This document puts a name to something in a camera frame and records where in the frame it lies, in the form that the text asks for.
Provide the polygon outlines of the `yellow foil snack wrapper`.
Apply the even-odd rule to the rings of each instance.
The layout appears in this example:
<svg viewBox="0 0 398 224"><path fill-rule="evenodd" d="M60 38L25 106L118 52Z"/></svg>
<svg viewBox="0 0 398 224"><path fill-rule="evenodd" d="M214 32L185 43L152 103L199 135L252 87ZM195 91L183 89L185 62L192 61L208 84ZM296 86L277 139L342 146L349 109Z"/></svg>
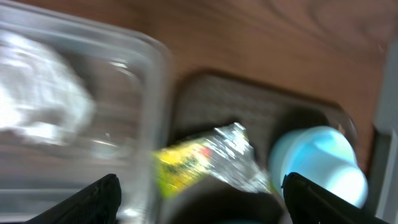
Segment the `yellow foil snack wrapper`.
<svg viewBox="0 0 398 224"><path fill-rule="evenodd" d="M154 153L161 196L174 197L212 176L235 189L270 193L270 180L254 157L246 128L240 123L217 127Z"/></svg>

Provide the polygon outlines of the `white paper napkin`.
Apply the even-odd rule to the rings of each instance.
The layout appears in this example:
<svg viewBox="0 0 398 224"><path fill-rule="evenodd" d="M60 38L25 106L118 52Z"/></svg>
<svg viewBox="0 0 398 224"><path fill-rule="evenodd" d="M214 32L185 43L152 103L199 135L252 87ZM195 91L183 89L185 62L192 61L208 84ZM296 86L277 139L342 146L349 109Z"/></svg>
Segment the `white paper napkin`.
<svg viewBox="0 0 398 224"><path fill-rule="evenodd" d="M92 122L96 105L53 48L1 31L1 131L29 142L65 145Z"/></svg>

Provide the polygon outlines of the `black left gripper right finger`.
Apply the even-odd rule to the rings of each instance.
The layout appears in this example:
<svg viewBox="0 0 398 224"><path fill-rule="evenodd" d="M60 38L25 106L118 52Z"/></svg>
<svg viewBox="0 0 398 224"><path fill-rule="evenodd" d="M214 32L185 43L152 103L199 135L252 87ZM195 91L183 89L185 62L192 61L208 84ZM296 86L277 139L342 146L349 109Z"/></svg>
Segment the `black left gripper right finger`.
<svg viewBox="0 0 398 224"><path fill-rule="evenodd" d="M282 191L293 224L388 224L296 172L284 176Z"/></svg>

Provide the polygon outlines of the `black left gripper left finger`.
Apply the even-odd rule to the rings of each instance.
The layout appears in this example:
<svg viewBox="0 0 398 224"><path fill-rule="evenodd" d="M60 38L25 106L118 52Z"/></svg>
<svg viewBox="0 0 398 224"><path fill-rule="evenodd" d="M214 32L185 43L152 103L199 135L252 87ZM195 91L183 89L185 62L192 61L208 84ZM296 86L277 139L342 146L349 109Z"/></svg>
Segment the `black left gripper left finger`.
<svg viewBox="0 0 398 224"><path fill-rule="evenodd" d="M108 174L25 224L115 224L121 205L117 175Z"/></svg>

